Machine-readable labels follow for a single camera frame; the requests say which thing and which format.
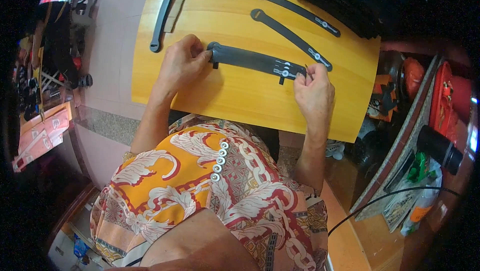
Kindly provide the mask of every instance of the right hand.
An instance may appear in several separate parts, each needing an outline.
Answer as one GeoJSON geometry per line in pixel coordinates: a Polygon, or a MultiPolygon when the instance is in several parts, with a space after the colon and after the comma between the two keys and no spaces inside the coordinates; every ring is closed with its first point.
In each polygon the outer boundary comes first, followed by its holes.
{"type": "Polygon", "coordinates": [[[307,78],[297,73],[293,82],[295,101],[307,121],[307,131],[327,133],[335,87],[330,83],[327,68],[323,64],[311,64],[307,67],[307,73],[307,78]]]}

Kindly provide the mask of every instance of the hand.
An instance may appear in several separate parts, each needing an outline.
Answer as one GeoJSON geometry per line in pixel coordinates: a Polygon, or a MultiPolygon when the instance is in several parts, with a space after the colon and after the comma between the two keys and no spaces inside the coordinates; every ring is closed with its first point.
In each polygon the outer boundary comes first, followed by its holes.
{"type": "Polygon", "coordinates": [[[202,42],[189,34],[166,49],[157,83],[169,92],[178,90],[195,80],[212,57],[212,51],[204,51],[202,42]]]}
{"type": "Polygon", "coordinates": [[[310,65],[307,73],[307,78],[297,73],[293,82],[295,101],[307,120],[307,131],[326,135],[333,110],[335,87],[330,83],[327,68],[323,64],[310,65]]]}

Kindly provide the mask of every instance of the left hand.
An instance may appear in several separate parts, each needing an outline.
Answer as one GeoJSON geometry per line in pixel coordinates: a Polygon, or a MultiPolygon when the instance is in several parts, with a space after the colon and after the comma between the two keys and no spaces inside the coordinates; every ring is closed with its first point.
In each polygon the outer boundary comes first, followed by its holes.
{"type": "Polygon", "coordinates": [[[156,85],[165,86],[173,94],[195,80],[212,58],[195,34],[189,34],[166,49],[156,85]]]}

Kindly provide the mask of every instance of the black cable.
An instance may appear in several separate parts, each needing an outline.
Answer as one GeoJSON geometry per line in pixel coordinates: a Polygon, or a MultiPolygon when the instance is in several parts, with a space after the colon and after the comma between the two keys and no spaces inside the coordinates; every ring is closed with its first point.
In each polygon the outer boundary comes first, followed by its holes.
{"type": "Polygon", "coordinates": [[[375,200],[372,200],[370,201],[369,203],[365,204],[364,206],[362,206],[361,208],[358,208],[356,209],[353,213],[349,214],[345,219],[341,220],[337,225],[335,225],[332,230],[330,230],[328,232],[328,236],[330,236],[330,234],[337,229],[337,227],[339,227],[340,225],[342,225],[346,220],[349,220],[353,215],[357,214],[358,212],[360,212],[361,210],[363,210],[364,208],[366,208],[367,206],[371,205],[371,204],[374,204],[375,202],[377,201],[380,201],[382,200],[383,198],[385,197],[388,197],[388,196],[392,196],[392,195],[395,195],[395,194],[399,194],[401,192],[407,192],[407,191],[412,191],[412,190],[441,190],[441,191],[447,191],[449,193],[452,193],[453,195],[457,196],[457,197],[460,197],[460,194],[455,192],[455,191],[452,191],[450,189],[447,189],[445,187],[437,187],[437,186],[416,186],[416,187],[409,187],[407,189],[403,189],[403,190],[398,190],[398,191],[394,191],[394,192],[391,192],[391,193],[388,193],[386,195],[383,195],[381,197],[378,197],[377,199],[375,200]]]}

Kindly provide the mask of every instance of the wooden block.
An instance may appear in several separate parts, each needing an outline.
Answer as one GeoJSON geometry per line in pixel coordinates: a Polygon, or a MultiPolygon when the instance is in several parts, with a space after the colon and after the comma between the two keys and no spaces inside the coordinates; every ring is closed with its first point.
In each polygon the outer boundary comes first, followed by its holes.
{"type": "Polygon", "coordinates": [[[170,13],[166,18],[165,27],[163,29],[165,33],[171,33],[173,31],[173,26],[177,21],[177,18],[180,13],[180,9],[182,8],[182,5],[183,5],[183,1],[185,0],[175,0],[175,2],[173,3],[170,13]]]}

